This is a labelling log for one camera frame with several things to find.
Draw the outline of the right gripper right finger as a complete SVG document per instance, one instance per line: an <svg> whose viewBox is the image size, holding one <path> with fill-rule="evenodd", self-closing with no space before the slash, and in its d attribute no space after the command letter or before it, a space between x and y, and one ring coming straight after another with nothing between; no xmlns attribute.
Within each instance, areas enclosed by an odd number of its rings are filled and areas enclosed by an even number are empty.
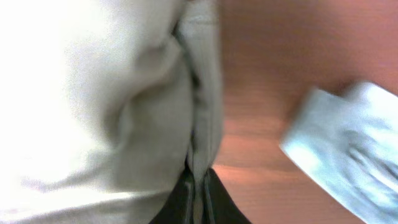
<svg viewBox="0 0 398 224"><path fill-rule="evenodd" d="M208 169L204 176L203 196L205 224L251 224L213 169Z"/></svg>

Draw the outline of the khaki beige shorts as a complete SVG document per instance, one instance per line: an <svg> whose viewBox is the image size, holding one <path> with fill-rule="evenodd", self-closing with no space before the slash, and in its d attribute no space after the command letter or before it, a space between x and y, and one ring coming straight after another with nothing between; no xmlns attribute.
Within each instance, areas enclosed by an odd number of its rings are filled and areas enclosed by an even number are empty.
<svg viewBox="0 0 398 224"><path fill-rule="evenodd" d="M1 222L204 221L218 3L1 2Z"/></svg>

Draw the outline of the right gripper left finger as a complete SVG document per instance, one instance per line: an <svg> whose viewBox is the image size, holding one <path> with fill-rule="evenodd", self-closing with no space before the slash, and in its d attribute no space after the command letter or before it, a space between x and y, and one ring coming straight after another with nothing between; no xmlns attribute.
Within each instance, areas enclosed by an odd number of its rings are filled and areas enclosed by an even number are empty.
<svg viewBox="0 0 398 224"><path fill-rule="evenodd" d="M185 168L164 206L149 224L193 224L195 181L185 162Z"/></svg>

